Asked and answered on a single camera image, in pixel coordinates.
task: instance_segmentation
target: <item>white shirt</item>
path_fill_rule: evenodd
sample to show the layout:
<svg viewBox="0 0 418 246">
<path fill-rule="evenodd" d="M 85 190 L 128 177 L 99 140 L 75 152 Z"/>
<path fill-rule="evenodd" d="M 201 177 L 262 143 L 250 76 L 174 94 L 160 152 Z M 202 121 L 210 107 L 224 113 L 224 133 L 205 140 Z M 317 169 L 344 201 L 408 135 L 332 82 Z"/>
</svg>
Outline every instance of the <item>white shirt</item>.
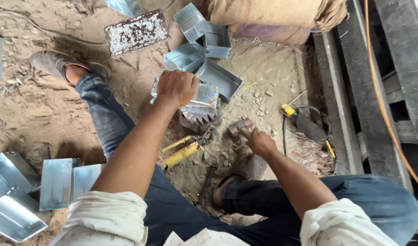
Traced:
<svg viewBox="0 0 418 246">
<path fill-rule="evenodd" d="M 143 246 L 147 204 L 132 192 L 90 191 L 70 206 L 64 230 L 50 246 Z M 302 246 L 397 246 L 358 205 L 341 199 L 307 211 L 300 231 Z M 227 232 L 203 229 L 184 242 L 171 232 L 164 246 L 249 246 Z"/>
</svg>

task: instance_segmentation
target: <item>bare foot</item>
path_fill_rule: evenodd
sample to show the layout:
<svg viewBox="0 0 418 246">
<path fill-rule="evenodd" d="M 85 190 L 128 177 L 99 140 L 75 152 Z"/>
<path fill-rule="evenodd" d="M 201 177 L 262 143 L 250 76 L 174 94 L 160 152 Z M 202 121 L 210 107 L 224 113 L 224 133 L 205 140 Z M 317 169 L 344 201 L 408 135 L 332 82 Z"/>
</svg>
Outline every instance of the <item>bare foot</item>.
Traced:
<svg viewBox="0 0 418 246">
<path fill-rule="evenodd" d="M 85 75 L 91 74 L 89 70 L 78 65 L 65 65 L 65 76 L 71 84 L 76 85 L 77 82 Z"/>
<path fill-rule="evenodd" d="M 220 187 L 215 189 L 215 191 L 213 192 L 213 203 L 215 204 L 215 206 L 221 208 L 221 192 L 223 191 L 223 187 L 225 187 L 228 183 L 240 178 L 241 177 L 239 175 L 234 174 L 230 176 L 226 181 L 224 181 L 224 183 L 221 184 Z"/>
</svg>

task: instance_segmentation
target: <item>person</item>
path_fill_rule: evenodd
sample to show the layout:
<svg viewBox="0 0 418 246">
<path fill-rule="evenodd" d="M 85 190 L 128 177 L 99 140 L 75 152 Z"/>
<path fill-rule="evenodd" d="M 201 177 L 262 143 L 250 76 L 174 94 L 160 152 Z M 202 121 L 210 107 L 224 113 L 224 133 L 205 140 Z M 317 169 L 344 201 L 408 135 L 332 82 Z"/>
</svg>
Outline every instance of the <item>person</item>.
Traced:
<svg viewBox="0 0 418 246">
<path fill-rule="evenodd" d="M 232 169 L 220 182 L 213 199 L 227 213 L 268 219 L 228 225 L 190 204 L 155 164 L 168 123 L 195 94 L 198 75 L 163 72 L 155 103 L 135 126 L 105 83 L 106 65 L 52 51 L 33 54 L 31 63 L 75 85 L 107 158 L 91 191 L 71 204 L 52 246 L 403 246 L 418 228 L 418 203 L 401 185 L 374 175 L 319 179 L 257 129 L 247 144 L 278 180 L 249 180 L 253 164 L 246 162 L 245 172 Z"/>
</svg>

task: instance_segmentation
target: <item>dark blue jeans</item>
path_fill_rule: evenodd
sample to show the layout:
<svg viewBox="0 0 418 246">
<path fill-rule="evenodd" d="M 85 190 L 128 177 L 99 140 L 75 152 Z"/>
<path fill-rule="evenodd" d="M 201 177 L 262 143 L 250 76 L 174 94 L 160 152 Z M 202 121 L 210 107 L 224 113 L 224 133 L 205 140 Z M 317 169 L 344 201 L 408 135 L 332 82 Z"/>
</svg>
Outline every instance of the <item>dark blue jeans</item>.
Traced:
<svg viewBox="0 0 418 246">
<path fill-rule="evenodd" d="M 115 100 L 105 82 L 87 75 L 76 91 L 92 116 L 107 159 L 135 126 Z M 370 216 L 372 222 L 398 245 L 406 245 L 418 227 L 418 202 L 414 196 L 386 178 L 347 175 L 321 178 L 338 199 L 348 198 Z M 252 246 L 299 246 L 301 220 L 277 180 L 234 181 L 223 189 L 222 206 L 228 213 L 268 217 L 250 226 L 230 226 L 190 204 L 156 166 L 145 196 L 144 223 L 149 228 L 147 245 L 163 245 L 174 231 L 183 240 L 204 228 L 228 232 Z"/>
</svg>

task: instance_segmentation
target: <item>soil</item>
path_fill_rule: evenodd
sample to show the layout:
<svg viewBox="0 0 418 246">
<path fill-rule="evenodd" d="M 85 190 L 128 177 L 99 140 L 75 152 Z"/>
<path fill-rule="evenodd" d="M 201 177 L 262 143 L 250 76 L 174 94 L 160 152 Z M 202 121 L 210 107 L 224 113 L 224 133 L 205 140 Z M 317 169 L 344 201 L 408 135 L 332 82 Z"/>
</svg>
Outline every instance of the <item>soil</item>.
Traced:
<svg viewBox="0 0 418 246">
<path fill-rule="evenodd" d="M 145 10 L 162 9 L 171 36 L 171 49 L 186 42 L 173 20 L 173 14 L 189 2 L 140 2 Z M 205 12 L 205 1 L 195 1 L 194 4 L 202 9 L 202 13 Z M 128 19 L 108 8 L 103 1 L 95 4 L 93 15 L 81 13 L 79 10 L 83 8 L 76 7 L 70 1 L 56 0 L 0 0 L 1 9 L 25 14 L 42 28 L 90 42 L 105 42 L 104 27 Z M 31 54 L 51 49 L 78 59 L 107 62 L 112 68 L 112 78 L 108 84 L 117 101 L 124 105 L 126 113 L 136 124 L 150 110 L 150 89 L 154 78 L 166 69 L 163 65 L 163 55 L 168 52 L 165 44 L 122 59 L 111 59 L 107 46 L 81 45 L 38 30 L 26 20 L 10 15 L 0 15 L 0 36 L 4 37 L 4 71 L 0 81 L 0 153 L 19 152 L 39 174 L 42 172 L 44 146 L 48 144 L 53 159 L 80 158 L 84 165 L 105 163 L 106 159 L 89 111 L 78 93 L 63 79 L 32 68 L 28 61 Z M 204 160 L 203 152 L 199 151 L 169 169 L 167 176 L 180 193 L 205 212 L 233 225 L 249 225 L 262 218 L 258 215 L 225 215 L 223 211 L 212 208 L 210 202 L 206 202 L 203 208 L 200 203 L 200 190 L 208 167 L 215 165 L 218 170 L 206 198 L 209 198 L 235 160 L 242 154 L 250 153 L 245 146 L 245 139 L 230 138 L 227 127 L 241 120 L 242 116 L 249 117 L 258 129 L 271 134 L 271 130 L 266 128 L 269 125 L 277 131 L 278 134 L 273 138 L 279 150 L 283 151 L 283 114 L 279 111 L 282 104 L 292 101 L 307 88 L 307 93 L 293 105 L 323 104 L 323 100 L 313 77 L 313 49 L 310 47 L 284 46 L 242 37 L 233 37 L 231 44 L 229 59 L 216 62 L 243 78 L 244 83 L 229 104 L 222 103 L 223 121 L 217 127 L 218 135 L 204 147 L 209 158 Z M 266 94 L 267 90 L 271 90 L 273 96 Z M 260 106 L 264 107 L 262 116 L 257 115 Z M 325 143 L 314 143 L 294 131 L 295 127 L 290 125 L 286 133 L 287 156 L 317 176 L 332 174 L 334 159 Z M 162 147 L 190 134 L 193 133 L 179 125 L 176 115 L 168 126 Z M 223 152 L 229 154 L 227 166 L 223 165 Z M 275 176 L 267 169 L 263 179 L 275 179 Z M 48 221 L 49 227 L 21 245 L 48 245 L 61 231 L 67 213 L 65 209 L 53 211 Z M 0 236 L 0 245 L 13 244 Z"/>
</svg>

